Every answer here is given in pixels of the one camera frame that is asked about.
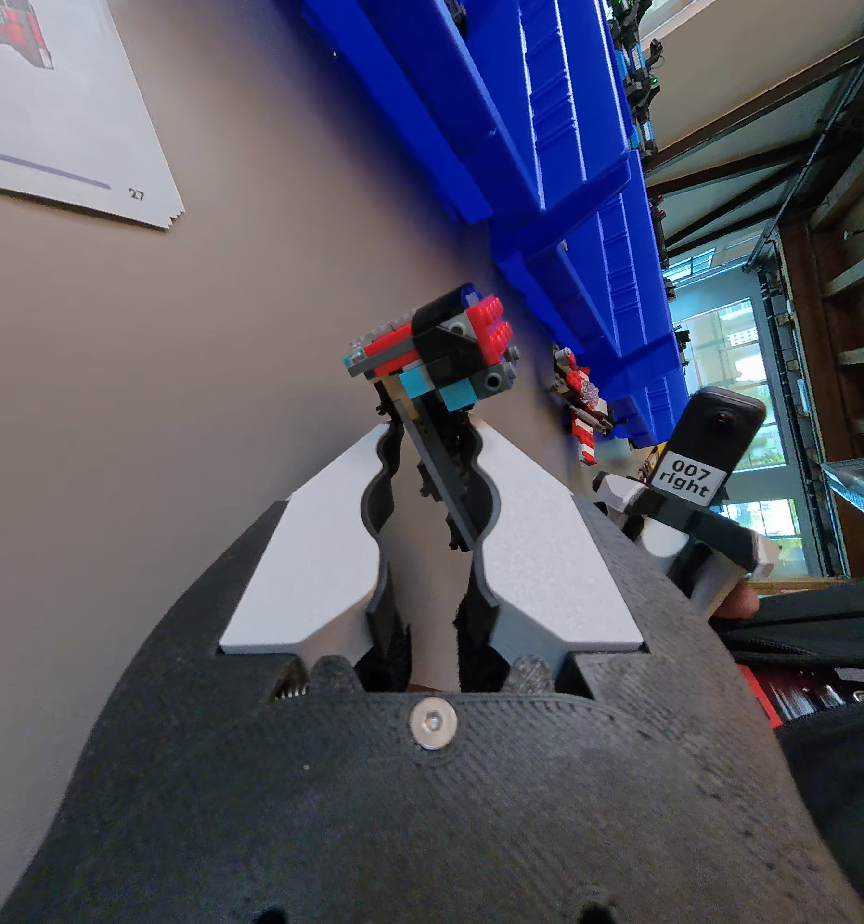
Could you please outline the toy brick truck model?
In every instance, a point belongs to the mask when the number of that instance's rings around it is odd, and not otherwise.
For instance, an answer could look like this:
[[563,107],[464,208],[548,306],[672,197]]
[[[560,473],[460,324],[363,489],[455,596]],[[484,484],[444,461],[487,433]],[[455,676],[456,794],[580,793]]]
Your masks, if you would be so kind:
[[344,358],[351,377],[373,383],[378,412],[410,434],[422,494],[446,505],[450,547],[464,552],[492,509],[476,493],[470,411],[513,386],[519,353],[512,338],[499,298],[465,283],[354,339]]

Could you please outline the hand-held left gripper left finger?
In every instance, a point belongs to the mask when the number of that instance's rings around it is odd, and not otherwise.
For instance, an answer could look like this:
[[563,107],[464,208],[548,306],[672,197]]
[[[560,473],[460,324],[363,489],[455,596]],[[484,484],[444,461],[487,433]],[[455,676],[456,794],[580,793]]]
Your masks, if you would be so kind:
[[227,654],[387,656],[396,611],[380,531],[403,430],[382,423],[287,499],[220,641]]

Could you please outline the grey desk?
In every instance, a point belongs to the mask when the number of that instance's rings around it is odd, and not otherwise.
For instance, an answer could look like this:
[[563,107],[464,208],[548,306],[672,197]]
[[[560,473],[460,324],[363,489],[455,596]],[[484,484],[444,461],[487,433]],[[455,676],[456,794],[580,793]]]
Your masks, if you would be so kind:
[[184,214],[0,194],[0,906],[117,680],[276,500],[379,421],[348,344],[460,283],[521,361],[484,420],[591,495],[550,340],[293,2],[109,2]]

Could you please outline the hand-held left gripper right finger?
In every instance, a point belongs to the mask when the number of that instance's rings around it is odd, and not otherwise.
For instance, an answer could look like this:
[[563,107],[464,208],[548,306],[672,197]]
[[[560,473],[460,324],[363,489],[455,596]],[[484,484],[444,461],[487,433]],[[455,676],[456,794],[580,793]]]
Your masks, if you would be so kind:
[[569,653],[635,653],[644,638],[566,485],[481,419],[477,464],[495,520],[473,563],[495,598],[488,644],[560,669]]

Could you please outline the robot arms by window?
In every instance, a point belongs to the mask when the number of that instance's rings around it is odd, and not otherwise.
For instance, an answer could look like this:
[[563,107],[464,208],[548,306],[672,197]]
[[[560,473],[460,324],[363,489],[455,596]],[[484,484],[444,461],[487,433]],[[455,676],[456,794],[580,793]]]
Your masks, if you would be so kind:
[[653,4],[652,1],[606,2],[616,63],[633,121],[631,145],[643,162],[657,154],[649,110],[660,89],[653,67],[662,57],[662,42],[652,40],[648,53],[643,51],[641,43],[642,20]]

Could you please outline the person's dark clothing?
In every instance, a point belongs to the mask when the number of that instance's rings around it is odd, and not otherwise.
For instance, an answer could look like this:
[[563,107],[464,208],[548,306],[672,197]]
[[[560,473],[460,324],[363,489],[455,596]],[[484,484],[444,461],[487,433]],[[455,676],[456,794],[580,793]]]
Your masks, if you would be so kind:
[[[738,665],[864,668],[864,578],[759,600],[753,618],[711,622]],[[774,733],[816,827],[864,900],[864,702]]]

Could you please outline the person's right hand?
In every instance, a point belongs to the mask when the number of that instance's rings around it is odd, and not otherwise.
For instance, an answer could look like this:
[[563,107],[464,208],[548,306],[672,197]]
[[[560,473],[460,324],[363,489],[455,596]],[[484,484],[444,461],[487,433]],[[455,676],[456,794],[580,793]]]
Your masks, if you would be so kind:
[[760,609],[756,589],[744,580],[739,582],[713,613],[710,622],[743,621],[753,618]]

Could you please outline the red white toy brick assembly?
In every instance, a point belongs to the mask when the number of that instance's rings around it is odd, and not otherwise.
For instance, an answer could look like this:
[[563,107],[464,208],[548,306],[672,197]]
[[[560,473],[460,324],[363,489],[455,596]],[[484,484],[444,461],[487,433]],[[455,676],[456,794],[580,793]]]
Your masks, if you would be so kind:
[[608,404],[590,377],[590,369],[581,366],[568,347],[552,344],[552,379],[547,388],[564,403],[562,422],[578,442],[579,459],[583,466],[597,464],[596,437],[608,437],[615,420]]

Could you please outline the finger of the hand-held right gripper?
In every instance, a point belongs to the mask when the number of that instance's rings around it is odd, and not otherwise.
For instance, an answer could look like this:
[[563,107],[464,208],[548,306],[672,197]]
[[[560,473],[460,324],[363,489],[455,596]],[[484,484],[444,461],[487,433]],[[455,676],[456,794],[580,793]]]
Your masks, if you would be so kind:
[[639,536],[644,529],[645,516],[629,513],[643,494],[646,486],[638,479],[598,470],[593,478],[595,504],[626,536]]

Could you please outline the brick instruction booklet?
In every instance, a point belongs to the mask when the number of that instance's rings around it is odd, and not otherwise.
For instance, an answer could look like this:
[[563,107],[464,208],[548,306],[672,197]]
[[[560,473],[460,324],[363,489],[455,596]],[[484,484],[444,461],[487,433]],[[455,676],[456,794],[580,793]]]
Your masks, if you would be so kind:
[[0,1],[0,191],[168,229],[182,215],[104,1]]

